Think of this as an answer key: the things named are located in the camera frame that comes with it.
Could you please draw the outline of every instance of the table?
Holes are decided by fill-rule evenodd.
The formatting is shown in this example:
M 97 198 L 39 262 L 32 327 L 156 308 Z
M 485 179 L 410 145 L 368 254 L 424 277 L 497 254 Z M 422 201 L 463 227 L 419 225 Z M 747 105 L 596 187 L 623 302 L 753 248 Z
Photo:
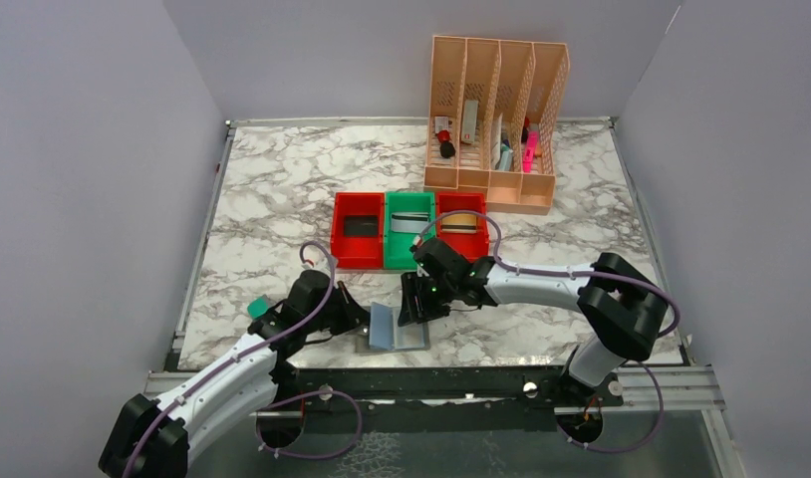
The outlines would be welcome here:
M 310 238 L 329 243 L 335 192 L 421 190 L 425 141 L 425 125 L 414 124 L 240 127 L 208 234 L 179 368 L 201 369 L 224 354 L 245 333 L 246 307 L 254 299 L 288 294 L 302 271 L 300 244 Z M 653 278 L 609 126 L 560 122 L 553 147 L 558 178 L 550 213 L 491 213 L 503 229 L 503 257 L 570 265 L 611 251 Z M 338 278 L 362 305 L 400 304 L 398 273 L 339 271 Z M 591 332 L 579 314 L 510 305 L 454 312 L 429 323 L 427 351 L 358 355 L 356 338 L 343 335 L 304 348 L 290 362 L 305 367 L 560 364 Z M 679 344 L 677 334 L 658 340 L 649 363 L 682 363 Z

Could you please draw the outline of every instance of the pink object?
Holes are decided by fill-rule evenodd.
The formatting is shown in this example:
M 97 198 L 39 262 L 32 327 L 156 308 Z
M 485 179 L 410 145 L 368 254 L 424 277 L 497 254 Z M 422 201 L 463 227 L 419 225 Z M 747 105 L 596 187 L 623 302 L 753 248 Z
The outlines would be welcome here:
M 529 137 L 526 139 L 526 152 L 523 154 L 523 172 L 532 172 L 532 162 L 535 160 L 537 139 L 537 131 L 529 131 Z

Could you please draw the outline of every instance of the brown box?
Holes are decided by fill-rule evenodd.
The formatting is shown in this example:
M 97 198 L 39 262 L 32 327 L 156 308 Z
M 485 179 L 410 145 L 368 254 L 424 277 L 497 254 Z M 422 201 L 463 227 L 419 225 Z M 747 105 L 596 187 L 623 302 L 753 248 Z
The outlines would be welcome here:
M 552 132 L 570 72 L 563 43 L 534 43 L 435 36 L 427 127 L 424 188 L 440 192 L 479 192 L 489 211 L 546 214 L 552 207 L 555 169 Z M 466 100 L 479 101 L 476 138 L 460 141 Z M 514 157 L 510 171 L 491 169 L 494 122 L 502 115 Z M 448 116 L 455 156 L 440 155 L 433 119 Z M 522 172 L 519 141 L 524 121 L 538 131 L 543 151 L 531 172 Z

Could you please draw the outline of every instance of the gray wall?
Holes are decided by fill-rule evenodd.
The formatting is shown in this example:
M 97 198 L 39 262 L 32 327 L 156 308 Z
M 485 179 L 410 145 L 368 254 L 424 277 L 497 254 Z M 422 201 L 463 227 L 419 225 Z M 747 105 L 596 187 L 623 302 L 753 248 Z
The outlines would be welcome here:
M 811 476 L 811 0 L 689 0 L 617 128 L 747 471 Z
M 101 475 L 169 347 L 222 122 L 159 0 L 0 1 L 0 478 Z
M 565 117 L 618 115 L 679 0 L 165 0 L 234 120 L 425 116 L 433 34 L 566 42 Z

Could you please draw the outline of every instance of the plastic file organizer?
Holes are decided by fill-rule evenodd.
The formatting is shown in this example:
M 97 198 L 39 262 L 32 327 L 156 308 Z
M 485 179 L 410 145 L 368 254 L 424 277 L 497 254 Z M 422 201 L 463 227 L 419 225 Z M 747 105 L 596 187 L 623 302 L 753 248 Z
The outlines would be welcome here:
M 489 211 L 549 212 L 555 189 L 552 132 L 569 72 L 565 44 L 434 37 L 424 190 L 480 193 Z M 460 140 L 468 100 L 478 101 L 473 143 Z M 450 117 L 454 157 L 440 155 L 432 126 L 437 116 Z M 491 169 L 500 117 L 514 150 L 509 171 Z M 522 170 L 526 118 L 543 151 L 530 172 Z
M 414 270 L 417 265 L 410 247 L 416 233 L 398 232 L 392 217 L 422 215 L 423 223 L 428 223 L 437 214 L 458 209 L 484 213 L 484 197 L 432 192 L 338 192 L 330 248 L 342 269 Z M 473 220 L 472 226 L 468 221 L 450 219 L 446 227 L 441 224 L 431 228 L 425 238 L 437 232 L 438 237 L 470 261 L 487 254 L 484 219 Z

